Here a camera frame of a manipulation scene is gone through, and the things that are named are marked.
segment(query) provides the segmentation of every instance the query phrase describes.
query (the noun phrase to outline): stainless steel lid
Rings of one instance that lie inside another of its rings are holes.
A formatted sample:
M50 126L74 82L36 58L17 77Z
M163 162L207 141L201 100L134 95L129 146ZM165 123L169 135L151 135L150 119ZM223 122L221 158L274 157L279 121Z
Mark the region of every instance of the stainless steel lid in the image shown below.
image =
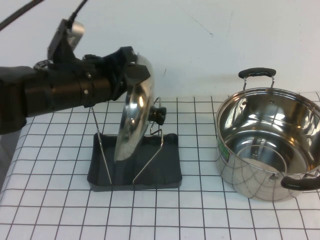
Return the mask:
M137 64L145 65L150 77L139 84L127 87L114 161L126 160L133 154L150 123L149 112L154 104L153 68L141 55L138 55Z

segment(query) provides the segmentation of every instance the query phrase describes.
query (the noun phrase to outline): pot handle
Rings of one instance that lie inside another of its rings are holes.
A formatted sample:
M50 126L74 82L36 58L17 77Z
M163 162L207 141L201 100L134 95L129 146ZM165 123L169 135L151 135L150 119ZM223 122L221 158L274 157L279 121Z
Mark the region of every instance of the pot handle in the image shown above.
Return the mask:
M242 70L241 72L239 72L238 76L239 78L244 80L243 90L246 90L248 77L259 77L259 76L267 76L269 78L272 78L272 84L271 84L271 88L272 88L275 83L274 75L276 75L276 73L277 71L272 68L254 67L254 68Z
M281 180L281 186L285 189L296 191L311 191L320 189L320 176L315 178L293 179L285 176Z

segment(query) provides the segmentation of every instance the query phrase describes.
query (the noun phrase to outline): black plastic tray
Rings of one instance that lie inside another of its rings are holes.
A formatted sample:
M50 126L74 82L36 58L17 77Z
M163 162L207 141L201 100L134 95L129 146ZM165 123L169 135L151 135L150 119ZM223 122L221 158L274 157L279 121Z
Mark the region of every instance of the black plastic tray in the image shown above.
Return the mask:
M87 175L87 180L94 192L170 189L178 188L181 185L179 141L176 134L171 133L163 137L162 149L143 170L134 184L135 176L160 148L161 137L143 136L133 155L117 163L114 161L117 137L102 134L100 134L100 137L112 184L108 177L98 134L96 133L93 136L92 158Z

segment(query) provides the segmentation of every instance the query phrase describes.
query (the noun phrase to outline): lid knob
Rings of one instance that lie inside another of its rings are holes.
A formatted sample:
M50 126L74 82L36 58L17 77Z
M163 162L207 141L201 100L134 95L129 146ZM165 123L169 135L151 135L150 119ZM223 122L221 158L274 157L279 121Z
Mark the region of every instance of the lid knob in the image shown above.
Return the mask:
M163 125L165 123L167 114L167 108L165 107L155 107L152 106L149 111L149 121L155 121L159 125Z

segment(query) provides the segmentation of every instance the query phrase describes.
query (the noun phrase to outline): grid paper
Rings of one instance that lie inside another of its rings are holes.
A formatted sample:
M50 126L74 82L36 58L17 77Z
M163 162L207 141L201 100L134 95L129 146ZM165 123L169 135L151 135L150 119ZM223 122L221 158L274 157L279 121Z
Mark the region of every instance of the grid paper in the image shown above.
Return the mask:
M302 95L320 105L318 93ZM176 189L90 191L96 126L89 109L29 118L0 193L0 240L318 240L319 191L262 202L222 180L214 117L226 98L162 99L164 134L179 136ZM123 100L94 107L103 134L118 134Z

